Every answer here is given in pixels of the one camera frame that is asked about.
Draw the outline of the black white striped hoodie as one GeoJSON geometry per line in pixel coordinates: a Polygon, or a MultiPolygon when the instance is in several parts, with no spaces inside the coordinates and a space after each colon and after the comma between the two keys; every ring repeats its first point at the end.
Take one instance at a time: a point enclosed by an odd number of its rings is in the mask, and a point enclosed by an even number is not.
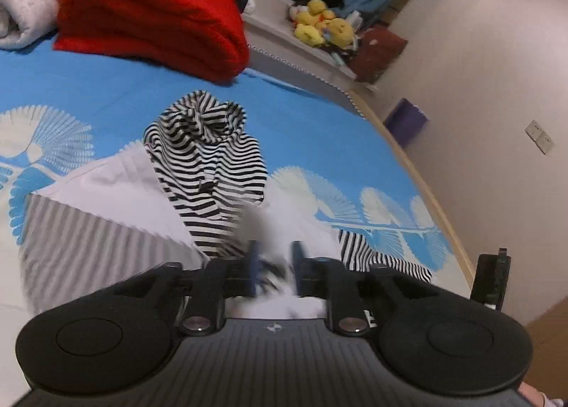
{"type": "Polygon", "coordinates": [[[364,236],[333,228],[318,212],[355,221],[337,190],[295,190],[268,173],[258,141],[246,133],[239,104],[196,91],[174,102],[142,141],[85,165],[32,193],[20,261],[35,313],[168,262],[190,270],[215,258],[249,256],[260,244],[251,297],[228,301],[249,319],[312,319],[323,302],[296,291],[292,244],[350,270],[390,267],[423,282],[431,272],[372,249],[364,236]]]}

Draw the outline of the purple box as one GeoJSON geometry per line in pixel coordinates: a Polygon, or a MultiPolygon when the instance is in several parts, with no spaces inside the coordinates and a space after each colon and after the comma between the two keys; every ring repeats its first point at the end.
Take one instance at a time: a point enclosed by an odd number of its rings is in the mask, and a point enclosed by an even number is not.
{"type": "Polygon", "coordinates": [[[424,129],[428,117],[408,99],[400,99],[383,125],[401,148],[407,147],[424,129]]]}

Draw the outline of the blue white patterned bedsheet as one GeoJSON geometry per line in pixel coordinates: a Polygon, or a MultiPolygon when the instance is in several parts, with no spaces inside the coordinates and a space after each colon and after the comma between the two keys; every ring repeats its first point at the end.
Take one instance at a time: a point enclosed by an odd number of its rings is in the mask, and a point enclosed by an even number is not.
{"type": "Polygon", "coordinates": [[[142,61],[53,49],[1,54],[1,402],[28,392],[16,337],[45,310],[136,274],[210,259],[197,217],[175,208],[150,154],[153,126],[190,94],[222,109],[222,130],[249,143],[261,193],[235,195],[232,244],[250,240],[274,267],[231,313],[311,319],[293,294],[293,241],[352,270],[381,262],[468,296],[469,281],[425,194],[390,144],[340,90],[262,56],[224,85],[142,61]]]}

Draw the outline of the dark red plush toy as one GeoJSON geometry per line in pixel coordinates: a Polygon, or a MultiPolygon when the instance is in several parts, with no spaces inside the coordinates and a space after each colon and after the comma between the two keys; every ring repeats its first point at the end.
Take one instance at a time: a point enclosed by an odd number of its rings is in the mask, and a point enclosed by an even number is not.
{"type": "Polygon", "coordinates": [[[375,83],[403,53],[407,43],[406,39],[377,24],[363,33],[355,56],[348,63],[349,69],[358,82],[375,83]]]}

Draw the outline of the yellow plush toys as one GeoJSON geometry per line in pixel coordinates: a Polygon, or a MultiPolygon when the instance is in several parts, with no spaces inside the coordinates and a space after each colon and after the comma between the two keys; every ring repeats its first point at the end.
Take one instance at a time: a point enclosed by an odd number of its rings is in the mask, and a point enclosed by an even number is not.
{"type": "Polygon", "coordinates": [[[299,42],[312,48],[349,49],[356,41],[353,26],[336,16],[323,0],[309,0],[288,9],[293,33],[299,42]]]}

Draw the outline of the red folded blanket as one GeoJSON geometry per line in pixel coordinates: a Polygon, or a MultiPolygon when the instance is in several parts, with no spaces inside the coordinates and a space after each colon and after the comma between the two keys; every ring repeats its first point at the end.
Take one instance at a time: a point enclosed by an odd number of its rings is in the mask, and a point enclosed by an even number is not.
{"type": "Polygon", "coordinates": [[[249,64],[234,0],[61,0],[55,49],[151,61],[214,82],[249,64]]]}

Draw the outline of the white window sill ledge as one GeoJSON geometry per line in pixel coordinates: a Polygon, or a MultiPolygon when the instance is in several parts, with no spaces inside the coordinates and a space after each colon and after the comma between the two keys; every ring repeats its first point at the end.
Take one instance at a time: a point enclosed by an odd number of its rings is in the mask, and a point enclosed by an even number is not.
{"type": "Polygon", "coordinates": [[[357,93],[377,93],[371,84],[355,81],[355,74],[340,66],[334,58],[321,49],[310,48],[294,36],[288,20],[290,0],[252,0],[254,8],[242,13],[246,39],[250,46],[286,61],[296,68],[310,72],[343,90],[357,93]]]}

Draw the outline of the wooden bed frame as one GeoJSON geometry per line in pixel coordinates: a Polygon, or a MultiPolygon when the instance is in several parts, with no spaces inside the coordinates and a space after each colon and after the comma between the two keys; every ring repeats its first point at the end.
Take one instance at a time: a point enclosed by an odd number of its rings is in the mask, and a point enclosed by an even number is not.
{"type": "Polygon", "coordinates": [[[378,117],[378,115],[376,115],[376,113],[365,101],[365,99],[353,90],[347,91],[346,96],[349,98],[349,101],[357,110],[358,114],[369,121],[376,129],[376,131],[390,145],[393,152],[395,152],[397,159],[399,160],[399,164],[406,168],[408,174],[413,178],[415,184],[420,189],[421,196],[425,202],[426,208],[430,210],[430,214],[433,215],[434,221],[437,222],[438,226],[446,235],[449,244],[452,246],[456,261],[459,264],[460,270],[462,271],[465,280],[468,283],[468,288],[471,289],[474,283],[476,270],[469,258],[466,249],[463,247],[463,244],[458,238],[452,224],[449,222],[447,215],[444,213],[442,206],[431,191],[430,186],[427,185],[423,180],[422,175],[420,175],[419,171],[407,156],[406,152],[383,125],[381,119],[378,117]]]}

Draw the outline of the white wall switch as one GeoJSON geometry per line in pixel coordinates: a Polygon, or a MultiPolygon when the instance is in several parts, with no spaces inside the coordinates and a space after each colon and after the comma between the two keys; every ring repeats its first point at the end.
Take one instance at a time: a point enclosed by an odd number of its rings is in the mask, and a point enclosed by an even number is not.
{"type": "Polygon", "coordinates": [[[547,155],[553,149],[555,143],[537,121],[531,121],[525,132],[544,155],[547,155]]]}

